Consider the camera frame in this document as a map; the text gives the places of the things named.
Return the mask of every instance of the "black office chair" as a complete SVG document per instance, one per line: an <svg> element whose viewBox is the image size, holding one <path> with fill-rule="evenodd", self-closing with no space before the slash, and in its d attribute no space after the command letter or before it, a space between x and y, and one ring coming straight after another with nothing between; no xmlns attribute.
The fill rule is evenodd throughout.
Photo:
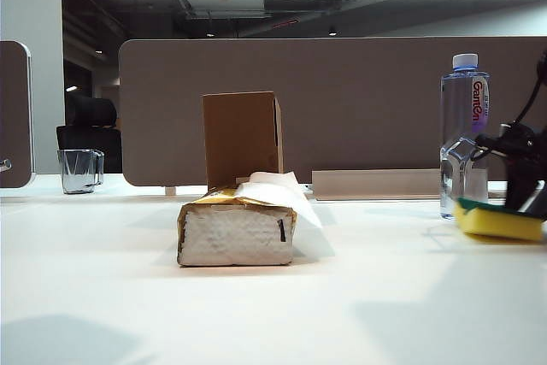
<svg viewBox="0 0 547 365"><path fill-rule="evenodd" d="M67 125L59 126L61 150L95 149L104 153L104 172L121 173L121 134L115 129L116 109L107 98L67 94Z"/></svg>

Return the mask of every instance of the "cardboard box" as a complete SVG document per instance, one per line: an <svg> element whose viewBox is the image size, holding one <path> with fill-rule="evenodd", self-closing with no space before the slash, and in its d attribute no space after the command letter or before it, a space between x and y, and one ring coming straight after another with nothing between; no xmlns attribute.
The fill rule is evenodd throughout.
<svg viewBox="0 0 547 365"><path fill-rule="evenodd" d="M177 261L182 266L282 265L292 261L297 214L285 206L210 192L182 206Z"/></svg>
<svg viewBox="0 0 547 365"><path fill-rule="evenodd" d="M272 91L203 96L209 188L255 171L283 173L281 113Z"/></svg>

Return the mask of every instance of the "plastic water bottle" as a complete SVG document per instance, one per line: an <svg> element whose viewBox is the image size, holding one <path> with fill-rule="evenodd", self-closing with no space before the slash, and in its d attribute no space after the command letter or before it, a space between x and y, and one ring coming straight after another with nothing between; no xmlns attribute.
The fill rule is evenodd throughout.
<svg viewBox="0 0 547 365"><path fill-rule="evenodd" d="M456 55L454 71L441 79L441 216L452 218L459 197L486 202L486 160L471 161L474 138L486 127L490 75L478 70L476 54Z"/></svg>

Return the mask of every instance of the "sponge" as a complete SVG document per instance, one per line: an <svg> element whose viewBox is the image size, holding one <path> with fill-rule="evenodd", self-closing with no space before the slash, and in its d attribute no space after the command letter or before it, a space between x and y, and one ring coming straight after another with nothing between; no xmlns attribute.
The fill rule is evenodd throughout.
<svg viewBox="0 0 547 365"><path fill-rule="evenodd" d="M499 205L459 198L453 212L466 234L541 241L543 219Z"/></svg>

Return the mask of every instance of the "glass cup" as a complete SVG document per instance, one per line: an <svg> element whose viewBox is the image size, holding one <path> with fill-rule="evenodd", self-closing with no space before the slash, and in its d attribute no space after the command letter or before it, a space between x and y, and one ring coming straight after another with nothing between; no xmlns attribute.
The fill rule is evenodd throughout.
<svg viewBox="0 0 547 365"><path fill-rule="evenodd" d="M104 153L98 150L58 150L65 194L93 192L103 183Z"/></svg>

